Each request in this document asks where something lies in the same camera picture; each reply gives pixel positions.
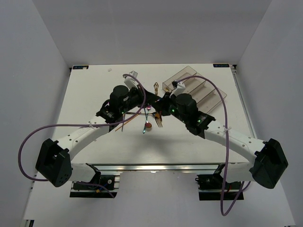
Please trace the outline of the ornate gold fork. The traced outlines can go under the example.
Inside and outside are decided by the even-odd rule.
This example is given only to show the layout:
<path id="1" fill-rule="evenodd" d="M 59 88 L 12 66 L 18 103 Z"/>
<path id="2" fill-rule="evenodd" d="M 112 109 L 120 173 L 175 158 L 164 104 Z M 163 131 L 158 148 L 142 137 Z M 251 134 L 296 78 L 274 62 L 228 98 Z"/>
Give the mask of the ornate gold fork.
<path id="1" fill-rule="evenodd" d="M 157 82 L 154 83 L 153 85 L 154 87 L 154 93 L 155 95 L 158 95 L 158 88 L 159 88 L 159 84 Z M 161 119 L 161 114 L 160 112 L 156 111 L 155 115 L 154 115 L 154 119 L 156 121 L 156 124 L 158 125 L 159 128 L 162 128 L 162 119 Z"/>

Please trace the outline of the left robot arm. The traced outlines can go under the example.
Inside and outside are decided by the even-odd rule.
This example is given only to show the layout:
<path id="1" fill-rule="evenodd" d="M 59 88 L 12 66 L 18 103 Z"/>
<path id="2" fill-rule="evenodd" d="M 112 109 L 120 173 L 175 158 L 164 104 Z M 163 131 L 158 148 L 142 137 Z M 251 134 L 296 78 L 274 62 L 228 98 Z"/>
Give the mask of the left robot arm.
<path id="1" fill-rule="evenodd" d="M 100 171 L 92 164 L 72 164 L 75 156 L 97 138 L 111 132 L 123 119 L 123 114 L 135 107 L 146 107 L 160 99 L 159 96 L 124 85 L 114 87 L 109 99 L 89 121 L 58 140 L 47 139 L 42 143 L 36 170 L 52 185 L 60 187 L 67 181 L 81 181 L 94 189 L 100 183 Z"/>

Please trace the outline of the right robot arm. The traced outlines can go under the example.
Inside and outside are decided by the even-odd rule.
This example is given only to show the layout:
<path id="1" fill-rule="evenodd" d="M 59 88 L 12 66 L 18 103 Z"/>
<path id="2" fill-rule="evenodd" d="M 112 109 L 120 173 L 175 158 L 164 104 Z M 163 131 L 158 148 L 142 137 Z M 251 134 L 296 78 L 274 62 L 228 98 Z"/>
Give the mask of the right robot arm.
<path id="1" fill-rule="evenodd" d="M 280 143 L 251 138 L 232 129 L 226 129 L 214 117 L 198 110 L 189 94 L 178 96 L 165 93 L 163 115 L 172 115 L 185 124 L 193 135 L 216 142 L 244 157 L 246 163 L 220 164 L 215 171 L 214 184 L 226 188 L 230 183 L 253 181 L 273 189 L 288 167 Z"/>

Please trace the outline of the iridescent fork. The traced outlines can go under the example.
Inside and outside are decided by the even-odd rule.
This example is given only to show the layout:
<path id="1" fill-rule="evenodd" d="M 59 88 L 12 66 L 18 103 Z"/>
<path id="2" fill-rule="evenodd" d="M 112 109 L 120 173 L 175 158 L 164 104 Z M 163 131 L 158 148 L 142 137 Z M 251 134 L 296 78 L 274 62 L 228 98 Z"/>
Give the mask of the iridescent fork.
<path id="1" fill-rule="evenodd" d="M 145 124 L 144 124 L 144 128 L 143 128 L 143 134 L 146 133 L 147 129 L 150 129 L 152 127 L 152 124 L 148 121 L 148 115 L 149 115 L 149 111 L 151 110 L 151 106 L 147 106 L 146 109 L 144 110 L 145 113 Z"/>

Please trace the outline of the black spoon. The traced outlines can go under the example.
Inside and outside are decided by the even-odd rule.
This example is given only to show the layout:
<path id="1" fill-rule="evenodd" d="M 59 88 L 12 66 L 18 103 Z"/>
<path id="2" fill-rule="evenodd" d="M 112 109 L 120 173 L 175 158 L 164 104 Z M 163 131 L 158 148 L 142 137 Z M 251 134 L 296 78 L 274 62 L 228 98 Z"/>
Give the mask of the black spoon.
<path id="1" fill-rule="evenodd" d="M 136 115 L 136 113 L 134 112 L 126 112 L 125 114 L 128 114 L 128 115 Z M 148 116 L 155 116 L 156 112 L 152 112 L 152 113 L 137 113 L 138 115 L 148 115 Z"/>

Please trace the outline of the clear four-compartment organizer tray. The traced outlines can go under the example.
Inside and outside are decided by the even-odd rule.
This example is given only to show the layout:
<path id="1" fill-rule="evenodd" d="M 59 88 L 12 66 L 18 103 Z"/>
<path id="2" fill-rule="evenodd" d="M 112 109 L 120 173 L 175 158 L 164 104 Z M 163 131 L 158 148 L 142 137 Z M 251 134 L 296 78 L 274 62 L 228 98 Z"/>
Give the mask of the clear four-compartment organizer tray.
<path id="1" fill-rule="evenodd" d="M 220 89 L 216 90 L 209 81 L 197 78 L 196 76 L 200 77 L 201 74 L 192 67 L 186 66 L 178 73 L 164 81 L 162 83 L 162 90 L 164 92 L 172 92 L 174 90 L 172 82 L 186 78 L 186 80 L 183 81 L 185 86 L 183 93 L 190 94 L 192 96 L 196 101 L 199 111 L 210 114 L 222 103 L 219 94 L 221 94 L 223 98 L 226 98 L 227 94 Z"/>

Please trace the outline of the orange chopstick diagonal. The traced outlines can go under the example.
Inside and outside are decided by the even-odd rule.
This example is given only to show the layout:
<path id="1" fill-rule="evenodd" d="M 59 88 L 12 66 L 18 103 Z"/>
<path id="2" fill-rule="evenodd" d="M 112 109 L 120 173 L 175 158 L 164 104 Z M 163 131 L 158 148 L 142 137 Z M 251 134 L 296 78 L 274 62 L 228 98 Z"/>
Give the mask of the orange chopstick diagonal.
<path id="1" fill-rule="evenodd" d="M 133 119 L 135 119 L 137 116 L 139 116 L 139 115 L 136 114 L 136 115 L 134 115 L 131 119 L 127 120 L 127 121 L 125 122 L 124 126 L 127 125 L 127 124 L 128 124 L 130 121 L 132 121 Z M 118 128 L 116 128 L 115 131 L 119 131 L 119 130 L 121 130 L 121 128 L 122 128 L 122 125 L 119 126 Z"/>

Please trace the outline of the right blue label sticker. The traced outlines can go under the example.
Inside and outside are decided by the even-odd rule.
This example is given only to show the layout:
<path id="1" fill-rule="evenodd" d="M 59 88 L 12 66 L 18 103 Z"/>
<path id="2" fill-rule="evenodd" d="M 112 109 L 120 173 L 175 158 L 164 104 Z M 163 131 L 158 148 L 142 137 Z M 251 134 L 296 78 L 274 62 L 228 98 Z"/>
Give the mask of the right blue label sticker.
<path id="1" fill-rule="evenodd" d="M 213 64 L 213 67 L 214 68 L 229 68 L 229 64 L 226 64 L 226 63 L 214 63 Z"/>

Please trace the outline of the blue label sticker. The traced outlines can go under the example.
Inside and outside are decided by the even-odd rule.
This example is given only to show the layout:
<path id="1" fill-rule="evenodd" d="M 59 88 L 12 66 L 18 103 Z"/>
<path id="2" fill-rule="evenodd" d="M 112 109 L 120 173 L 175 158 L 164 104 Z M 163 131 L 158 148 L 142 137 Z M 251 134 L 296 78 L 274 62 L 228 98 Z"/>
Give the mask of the blue label sticker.
<path id="1" fill-rule="evenodd" d="M 87 70 L 89 68 L 88 65 L 74 65 L 72 67 L 73 70 Z"/>
<path id="2" fill-rule="evenodd" d="M 226 64 L 226 63 L 214 63 L 213 64 L 213 67 L 214 68 L 229 68 L 229 64 Z"/>

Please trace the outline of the left blue label sticker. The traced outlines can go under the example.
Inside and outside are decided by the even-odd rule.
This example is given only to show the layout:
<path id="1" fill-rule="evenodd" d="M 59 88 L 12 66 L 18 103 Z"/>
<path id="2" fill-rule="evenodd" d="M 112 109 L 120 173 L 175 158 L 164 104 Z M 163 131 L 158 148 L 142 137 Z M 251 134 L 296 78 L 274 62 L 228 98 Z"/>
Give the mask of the left blue label sticker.
<path id="1" fill-rule="evenodd" d="M 72 67 L 73 70 L 87 70 L 89 68 L 88 65 L 74 65 Z"/>

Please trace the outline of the aluminium table rail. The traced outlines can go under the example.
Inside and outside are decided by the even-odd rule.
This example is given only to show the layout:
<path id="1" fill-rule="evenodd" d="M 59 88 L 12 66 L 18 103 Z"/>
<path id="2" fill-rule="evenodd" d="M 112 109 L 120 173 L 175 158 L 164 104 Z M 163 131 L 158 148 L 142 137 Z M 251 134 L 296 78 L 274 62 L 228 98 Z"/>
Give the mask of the aluminium table rail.
<path id="1" fill-rule="evenodd" d="M 93 164 L 102 171 L 204 171 L 215 170 L 219 163 L 204 164 Z"/>

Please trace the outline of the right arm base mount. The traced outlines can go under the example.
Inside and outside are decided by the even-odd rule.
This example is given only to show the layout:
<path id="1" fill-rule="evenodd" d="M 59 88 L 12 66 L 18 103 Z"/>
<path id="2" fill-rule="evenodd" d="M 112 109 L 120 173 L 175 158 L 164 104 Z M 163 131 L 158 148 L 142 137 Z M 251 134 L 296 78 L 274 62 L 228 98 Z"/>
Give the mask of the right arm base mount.
<path id="1" fill-rule="evenodd" d="M 197 175 L 195 181 L 198 185 L 198 194 L 200 201 L 219 201 L 222 193 L 223 177 L 220 173 L 225 164 L 220 164 L 214 173 Z M 224 201 L 232 201 L 236 198 L 241 182 L 225 183 Z"/>

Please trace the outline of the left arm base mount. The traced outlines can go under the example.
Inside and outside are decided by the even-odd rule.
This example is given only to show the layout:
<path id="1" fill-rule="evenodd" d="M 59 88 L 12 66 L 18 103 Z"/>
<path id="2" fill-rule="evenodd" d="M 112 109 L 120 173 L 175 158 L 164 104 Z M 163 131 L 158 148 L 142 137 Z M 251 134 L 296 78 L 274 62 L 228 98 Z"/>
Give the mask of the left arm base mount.
<path id="1" fill-rule="evenodd" d="M 92 164 L 72 164 L 71 198 L 115 198 L 119 189 L 120 173 L 101 170 Z"/>

